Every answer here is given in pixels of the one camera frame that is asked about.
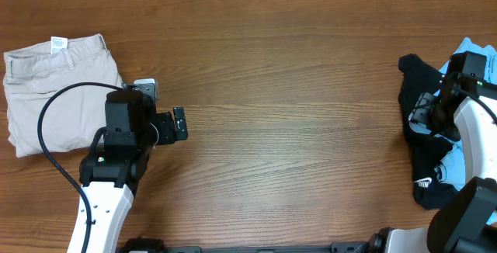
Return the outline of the black Nike garment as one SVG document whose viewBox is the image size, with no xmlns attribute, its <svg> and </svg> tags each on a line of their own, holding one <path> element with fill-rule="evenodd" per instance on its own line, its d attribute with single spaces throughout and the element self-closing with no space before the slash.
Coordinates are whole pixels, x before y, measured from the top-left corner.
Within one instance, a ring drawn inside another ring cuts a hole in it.
<svg viewBox="0 0 497 253">
<path fill-rule="evenodd" d="M 408 117 L 420 95 L 436 93 L 441 73 L 415 54 L 399 58 L 398 69 L 404 75 L 398 102 L 402 114 L 402 129 L 411 150 L 413 198 L 425 210 L 445 207 L 457 194 L 450 184 L 439 182 L 436 166 L 454 148 L 444 137 L 435 137 L 423 128 L 411 124 Z"/>
</svg>

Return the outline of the light blue printed t-shirt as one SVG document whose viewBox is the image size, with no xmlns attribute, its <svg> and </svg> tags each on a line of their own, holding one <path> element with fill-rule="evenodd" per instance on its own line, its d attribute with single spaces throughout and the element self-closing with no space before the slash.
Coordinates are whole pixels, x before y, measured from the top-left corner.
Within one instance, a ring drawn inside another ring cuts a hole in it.
<svg viewBox="0 0 497 253">
<path fill-rule="evenodd" d="M 454 54 L 470 51 L 485 55 L 485 80 L 496 84 L 496 50 L 488 45 L 480 47 L 465 37 Z M 440 209 L 447 205 L 465 185 L 465 163 L 462 141 L 443 135 L 430 135 L 424 125 L 408 122 L 407 133 L 419 140 L 420 151 L 413 148 L 413 196 L 425 210 Z"/>
</svg>

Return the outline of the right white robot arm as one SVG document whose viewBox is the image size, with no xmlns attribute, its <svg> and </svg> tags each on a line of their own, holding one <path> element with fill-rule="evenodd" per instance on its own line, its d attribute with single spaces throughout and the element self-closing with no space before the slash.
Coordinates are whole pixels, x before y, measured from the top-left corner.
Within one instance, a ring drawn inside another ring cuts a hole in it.
<svg viewBox="0 0 497 253">
<path fill-rule="evenodd" d="M 413 196 L 437 212 L 428 227 L 386 227 L 354 252 L 496 250 L 496 86 L 488 58 L 453 54 L 445 71 L 400 57 L 398 102 L 412 152 Z"/>
</svg>

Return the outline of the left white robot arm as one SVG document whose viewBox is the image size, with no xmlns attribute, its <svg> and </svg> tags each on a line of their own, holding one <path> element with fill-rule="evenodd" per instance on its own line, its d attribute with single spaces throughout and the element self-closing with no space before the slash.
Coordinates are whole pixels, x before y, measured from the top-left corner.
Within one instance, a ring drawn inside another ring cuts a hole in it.
<svg viewBox="0 0 497 253">
<path fill-rule="evenodd" d="M 107 94 L 106 125 L 80 164 L 85 198 L 79 203 L 70 252 L 114 252 L 123 222 L 148 167 L 153 147 L 186 140 L 185 112 L 157 113 L 154 99 L 139 90 Z"/>
</svg>

